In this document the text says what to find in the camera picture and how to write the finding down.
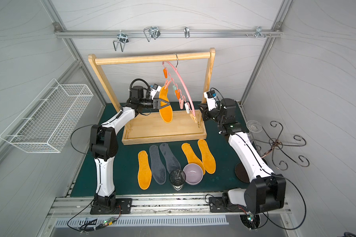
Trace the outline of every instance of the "purple bowl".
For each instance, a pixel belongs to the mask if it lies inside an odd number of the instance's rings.
[[[203,170],[199,165],[190,163],[183,168],[183,172],[186,174],[186,183],[190,185],[197,185],[203,178]]]

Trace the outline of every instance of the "gray insole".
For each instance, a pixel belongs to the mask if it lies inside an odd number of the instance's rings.
[[[179,161],[175,158],[167,143],[162,143],[161,145],[159,145],[159,149],[164,155],[166,161],[166,168],[169,173],[171,173],[175,169],[181,169],[181,164],[179,164]]]
[[[159,157],[158,146],[150,146],[149,154],[152,163],[152,176],[157,184],[164,184],[166,182],[166,168]]]

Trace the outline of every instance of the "metal vent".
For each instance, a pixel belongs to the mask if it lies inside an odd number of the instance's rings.
[[[96,217],[74,218],[69,222],[72,227],[78,227],[95,220]],[[99,217],[97,223],[101,223],[108,217]],[[67,227],[70,218],[58,218],[55,227]],[[193,216],[122,216],[114,226],[207,226],[228,225],[225,215],[193,215]]]

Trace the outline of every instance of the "green mat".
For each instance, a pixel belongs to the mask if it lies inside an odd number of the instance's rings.
[[[198,109],[197,105],[200,102],[194,102],[195,109]],[[180,110],[178,102],[171,102],[173,110]],[[103,123],[110,119],[116,114],[116,111],[112,104],[107,104],[105,107],[103,116],[100,123]],[[247,131],[246,124],[242,118],[241,112],[236,108],[237,121],[242,124],[242,127]],[[206,173],[203,176],[202,181],[197,185],[189,185],[185,183],[184,187],[180,191],[173,189],[169,183],[169,174],[167,173],[167,180],[165,184],[159,185],[152,178],[150,186],[147,190],[142,190],[138,185],[137,174],[138,174],[138,153],[141,150],[145,150],[149,156],[149,147],[151,145],[159,145],[161,143],[150,143],[150,144],[140,144],[140,145],[127,145],[125,146],[121,142],[123,136],[122,129],[118,135],[117,140],[119,143],[119,150],[115,156],[114,160],[114,184],[116,188],[117,195],[127,195],[127,194],[150,194],[150,193],[194,193],[194,192],[222,192],[229,188],[247,188],[248,184],[239,181],[235,175],[235,166],[240,162],[239,157],[233,148],[228,144],[223,135],[218,134],[219,130],[217,123],[214,121],[205,122],[207,131],[207,144],[211,153],[216,160],[216,171],[214,174]],[[197,144],[197,140],[192,141],[174,141],[168,142],[171,151],[178,159],[183,169],[187,165],[187,159],[185,154],[181,149],[183,143],[189,143],[194,150],[197,157],[200,159],[201,153]],[[165,164],[165,159],[160,151],[160,157],[162,163]],[[94,196],[96,189],[96,167],[94,158],[87,155],[79,175],[77,177],[74,188],[71,192],[71,197],[86,197]]]

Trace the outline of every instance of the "aluminum rail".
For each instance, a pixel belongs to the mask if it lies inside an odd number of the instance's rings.
[[[158,38],[185,38],[184,30],[160,30]],[[55,32],[57,38],[117,38],[119,30],[62,30]],[[122,30],[128,38],[145,38],[142,30]],[[256,30],[190,30],[190,38],[254,38]],[[265,38],[275,38],[282,35],[282,31],[261,30]]]
[[[209,209],[211,206],[206,202],[206,194],[221,197],[221,192],[213,193],[166,193],[166,194],[139,194],[139,195],[117,195],[118,198],[132,198],[131,213],[127,216],[150,216],[150,215],[240,215],[243,212],[213,213]],[[56,198],[51,206],[48,218],[72,217],[78,212],[80,217],[90,215],[90,207],[85,208],[92,201],[93,197],[61,197]],[[290,214],[291,210],[284,202],[284,207],[269,214]]]

